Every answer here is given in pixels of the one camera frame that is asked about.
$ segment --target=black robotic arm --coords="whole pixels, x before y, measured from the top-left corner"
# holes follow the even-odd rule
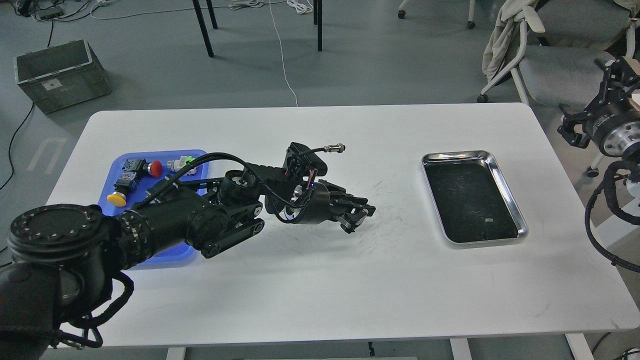
[[[0,270],[0,359],[38,359],[47,346],[100,347],[97,327],[124,306],[133,282],[122,270],[181,242],[205,258],[260,233],[264,208],[285,223],[340,222],[352,233],[375,212],[367,199],[316,177],[326,175],[317,152],[342,152],[342,144],[309,149],[291,143],[282,167],[246,163],[225,153],[205,154],[160,180],[147,198],[115,217],[97,205],[57,204],[32,209],[11,225],[8,247],[14,263]],[[180,181],[213,160],[232,160],[242,170],[224,177]],[[197,193],[206,189],[204,195]],[[92,311],[111,299],[112,282],[124,292],[105,312]],[[82,336],[60,330],[69,324]]]

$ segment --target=chair wheel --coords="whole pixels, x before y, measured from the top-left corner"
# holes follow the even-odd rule
[[[588,167],[587,170],[584,172],[588,177],[596,177],[598,175],[600,175],[600,172],[598,171],[598,169],[596,168],[591,168]]]

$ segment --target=power strip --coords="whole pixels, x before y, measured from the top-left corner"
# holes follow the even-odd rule
[[[51,20],[64,15],[64,13],[59,6],[54,6],[50,9],[40,10],[36,12],[36,15],[38,15],[40,20]]]

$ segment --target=chair armrest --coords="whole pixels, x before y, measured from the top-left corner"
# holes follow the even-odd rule
[[[535,33],[542,34],[546,31],[545,26],[542,24],[542,20],[540,20],[540,17],[538,16],[538,13],[536,13],[536,10],[533,10],[531,6],[525,6],[524,8],[522,8],[522,11],[517,13],[514,18],[514,21],[516,22],[520,22],[523,20],[528,23],[531,30]]]

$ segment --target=cable connector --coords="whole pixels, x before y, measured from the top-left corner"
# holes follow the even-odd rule
[[[342,145],[341,143],[337,143],[335,145],[327,145],[323,147],[324,152],[343,152],[347,149],[346,146]]]

